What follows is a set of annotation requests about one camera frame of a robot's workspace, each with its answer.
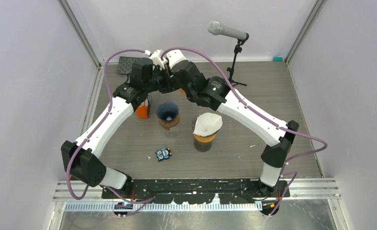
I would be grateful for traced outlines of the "blue ribbed dripper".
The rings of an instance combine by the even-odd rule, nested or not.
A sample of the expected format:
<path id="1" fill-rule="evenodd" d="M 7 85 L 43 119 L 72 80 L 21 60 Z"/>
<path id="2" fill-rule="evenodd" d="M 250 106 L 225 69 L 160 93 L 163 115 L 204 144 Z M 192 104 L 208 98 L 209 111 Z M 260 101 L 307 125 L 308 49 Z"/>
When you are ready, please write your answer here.
<path id="1" fill-rule="evenodd" d="M 174 102 L 163 102 L 156 109 L 157 117 L 164 122 L 175 120 L 179 114 L 179 108 Z"/>

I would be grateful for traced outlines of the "orange coffee filter bag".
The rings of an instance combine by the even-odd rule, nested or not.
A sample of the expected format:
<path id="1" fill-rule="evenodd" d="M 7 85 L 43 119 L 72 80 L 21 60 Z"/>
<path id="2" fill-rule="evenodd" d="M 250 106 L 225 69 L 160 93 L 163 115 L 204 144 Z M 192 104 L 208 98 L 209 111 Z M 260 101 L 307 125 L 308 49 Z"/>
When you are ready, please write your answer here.
<path id="1" fill-rule="evenodd" d="M 152 97 L 149 93 L 145 101 L 143 101 L 135 111 L 135 114 L 137 115 L 138 119 L 149 119 L 151 101 Z"/>

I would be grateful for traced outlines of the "white paper coffee filter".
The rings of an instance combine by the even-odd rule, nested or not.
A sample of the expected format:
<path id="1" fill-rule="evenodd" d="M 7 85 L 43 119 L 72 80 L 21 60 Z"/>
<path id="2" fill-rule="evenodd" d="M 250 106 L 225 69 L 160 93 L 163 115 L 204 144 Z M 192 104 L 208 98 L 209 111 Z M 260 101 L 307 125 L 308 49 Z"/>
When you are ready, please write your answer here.
<path id="1" fill-rule="evenodd" d="M 218 132 L 222 125 L 222 116 L 214 113 L 203 113 L 194 119 L 193 134 L 208 137 Z"/>

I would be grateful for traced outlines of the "dark glass carafe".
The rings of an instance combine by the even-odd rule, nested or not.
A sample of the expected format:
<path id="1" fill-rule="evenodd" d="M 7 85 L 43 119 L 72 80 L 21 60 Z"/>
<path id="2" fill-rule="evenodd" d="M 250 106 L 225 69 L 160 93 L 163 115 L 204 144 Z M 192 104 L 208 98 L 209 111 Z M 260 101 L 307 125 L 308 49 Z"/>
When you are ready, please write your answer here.
<path id="1" fill-rule="evenodd" d="M 199 152 L 207 152 L 212 148 L 212 142 L 203 143 L 203 142 L 198 142 L 195 140 L 194 147 Z"/>

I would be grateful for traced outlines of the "brown paper coffee filter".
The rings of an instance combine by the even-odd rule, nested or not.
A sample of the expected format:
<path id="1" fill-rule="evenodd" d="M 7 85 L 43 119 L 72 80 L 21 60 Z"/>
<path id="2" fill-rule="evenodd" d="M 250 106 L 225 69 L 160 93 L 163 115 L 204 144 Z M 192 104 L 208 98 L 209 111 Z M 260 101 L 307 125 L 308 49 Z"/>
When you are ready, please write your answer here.
<path id="1" fill-rule="evenodd" d="M 183 89 L 178 89 L 178 92 L 183 95 L 184 97 L 186 97 L 186 93 Z"/>

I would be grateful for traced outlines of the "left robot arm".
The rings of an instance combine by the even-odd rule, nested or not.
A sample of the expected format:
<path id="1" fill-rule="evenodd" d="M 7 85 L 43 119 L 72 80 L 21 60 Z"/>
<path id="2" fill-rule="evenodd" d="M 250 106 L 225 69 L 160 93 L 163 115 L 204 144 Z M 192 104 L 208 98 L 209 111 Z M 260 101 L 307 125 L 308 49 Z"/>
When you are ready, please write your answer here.
<path id="1" fill-rule="evenodd" d="M 120 198 L 131 195 L 130 176 L 105 166 L 100 156 L 120 125 L 144 102 L 149 93 L 171 92 L 167 60 L 142 57 L 135 61 L 127 82 L 109 93 L 110 101 L 95 122 L 75 141 L 65 141 L 61 153 L 68 178 L 76 178 L 89 187 L 111 187 Z"/>

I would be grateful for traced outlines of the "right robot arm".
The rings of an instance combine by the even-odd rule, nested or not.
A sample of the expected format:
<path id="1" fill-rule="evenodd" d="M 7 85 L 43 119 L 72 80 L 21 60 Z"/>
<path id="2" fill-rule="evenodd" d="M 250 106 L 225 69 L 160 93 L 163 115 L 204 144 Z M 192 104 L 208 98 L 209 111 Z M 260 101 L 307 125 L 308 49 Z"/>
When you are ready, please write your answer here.
<path id="1" fill-rule="evenodd" d="M 261 155 L 263 169 L 258 188 L 263 196 L 272 196 L 278 189 L 277 181 L 299 123 L 294 120 L 285 122 L 269 115 L 231 89 L 223 78 L 205 78 L 191 61 L 182 60 L 169 67 L 172 82 L 184 90 L 189 101 L 230 116 L 266 143 Z"/>

